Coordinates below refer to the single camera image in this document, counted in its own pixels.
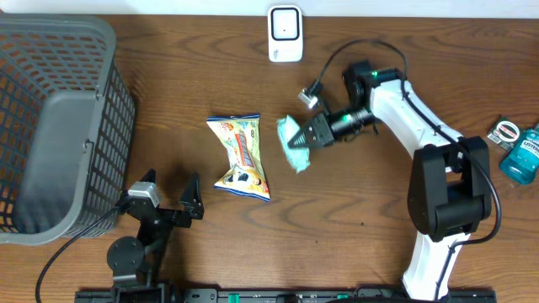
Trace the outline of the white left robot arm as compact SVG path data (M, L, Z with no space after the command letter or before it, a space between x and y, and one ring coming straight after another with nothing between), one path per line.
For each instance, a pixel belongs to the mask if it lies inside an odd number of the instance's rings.
M113 302L180 302L175 287L159 279L161 264L172 231L189 228L203 218L205 209L200 194L200 175L193 173L179 203L182 210L160 206L156 171L149 170L131 185L117 203L119 213L140 222L134 237L122 237L111 244L107 263L113 273Z

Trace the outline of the blue mouthwash bottle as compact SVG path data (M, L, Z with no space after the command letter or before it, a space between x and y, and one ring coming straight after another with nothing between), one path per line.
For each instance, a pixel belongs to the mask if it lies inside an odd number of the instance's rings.
M521 185L534 181L538 170L538 125L525 130L501 162L501 171Z

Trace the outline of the yellow snack bag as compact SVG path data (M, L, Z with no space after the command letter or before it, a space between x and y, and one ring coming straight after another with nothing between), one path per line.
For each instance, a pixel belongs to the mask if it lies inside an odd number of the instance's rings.
M215 189L270 201L270 189L260 156L260 114L210 116L206 123L227 151L228 171Z

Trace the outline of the teal wet wipes pack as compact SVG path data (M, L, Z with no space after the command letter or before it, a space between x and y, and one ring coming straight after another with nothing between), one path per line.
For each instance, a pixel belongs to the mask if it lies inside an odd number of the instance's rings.
M291 168L300 173L310 166L308 148L291 149L288 147L289 140L300 130L300 126L289 115L277 121L277 135L279 137L283 152Z

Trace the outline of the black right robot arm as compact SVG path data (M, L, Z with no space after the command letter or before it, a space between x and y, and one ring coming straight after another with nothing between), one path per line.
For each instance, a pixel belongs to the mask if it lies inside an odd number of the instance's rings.
M489 177L486 142L466 138L442 122L396 68L375 70L368 61L350 65L342 75L350 105L328 107L283 139L290 151L309 151L385 124L412 158L408 213L418 234L402 282L413 300L448 300L447 287L456 257L471 245L481 221L500 202Z

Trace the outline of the green round-logo box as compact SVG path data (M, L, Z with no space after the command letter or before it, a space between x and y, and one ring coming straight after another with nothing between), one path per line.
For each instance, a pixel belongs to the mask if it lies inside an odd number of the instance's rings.
M510 152L520 139L523 130L507 117L500 115L487 134L493 143Z

